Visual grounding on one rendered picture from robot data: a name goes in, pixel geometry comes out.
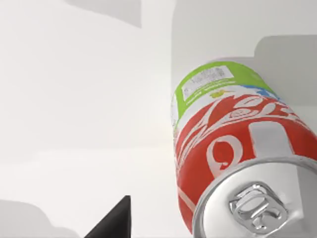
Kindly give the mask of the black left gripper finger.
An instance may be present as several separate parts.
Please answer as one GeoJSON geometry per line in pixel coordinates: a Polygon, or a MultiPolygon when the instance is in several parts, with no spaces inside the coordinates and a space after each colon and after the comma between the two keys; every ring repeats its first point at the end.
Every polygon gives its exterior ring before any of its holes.
{"type": "Polygon", "coordinates": [[[131,238],[131,196],[124,196],[84,238],[131,238]]]}

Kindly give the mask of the red and white can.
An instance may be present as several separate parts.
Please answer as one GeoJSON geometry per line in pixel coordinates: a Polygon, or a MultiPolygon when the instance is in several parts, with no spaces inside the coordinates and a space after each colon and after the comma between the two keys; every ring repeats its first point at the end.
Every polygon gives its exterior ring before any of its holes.
{"type": "Polygon", "coordinates": [[[178,84],[171,110],[193,238],[317,238],[317,134],[255,71],[204,64],[178,84]]]}

